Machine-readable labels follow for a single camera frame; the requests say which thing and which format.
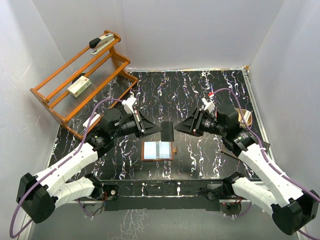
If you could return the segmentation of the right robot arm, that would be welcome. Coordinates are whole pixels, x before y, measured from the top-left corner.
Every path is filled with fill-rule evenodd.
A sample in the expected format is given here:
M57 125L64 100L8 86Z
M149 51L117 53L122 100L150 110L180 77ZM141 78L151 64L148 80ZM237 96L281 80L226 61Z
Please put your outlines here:
M224 146L240 161L248 165L265 187L234 172L215 189L206 188L216 196L249 200L268 213L276 226L285 234L293 235L317 216L319 202L314 190L303 190L289 181L288 176L264 156L258 137L239 122L239 113L229 106L219 106L215 116L196 108L175 130L201 137L204 133L221 136Z

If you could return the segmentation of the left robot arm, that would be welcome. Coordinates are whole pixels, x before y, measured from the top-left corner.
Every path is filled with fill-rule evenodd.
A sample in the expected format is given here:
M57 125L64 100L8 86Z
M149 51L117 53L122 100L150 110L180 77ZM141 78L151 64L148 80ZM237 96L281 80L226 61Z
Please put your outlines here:
M103 115L94 113L84 127L87 135L72 152L35 175L21 177L16 201L34 223L42 223L70 201L82 197L97 200L103 195L104 188L93 174L76 181L70 178L113 149L117 138L130 134L143 138L162 130L138 110L122 116L117 108L107 109Z

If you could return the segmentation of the brown leather card holder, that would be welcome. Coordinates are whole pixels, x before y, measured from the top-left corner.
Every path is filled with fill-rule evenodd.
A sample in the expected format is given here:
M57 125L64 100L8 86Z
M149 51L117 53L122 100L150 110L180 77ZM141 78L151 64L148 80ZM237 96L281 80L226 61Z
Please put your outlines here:
M172 161L177 148L168 141L143 141L141 146L142 161Z

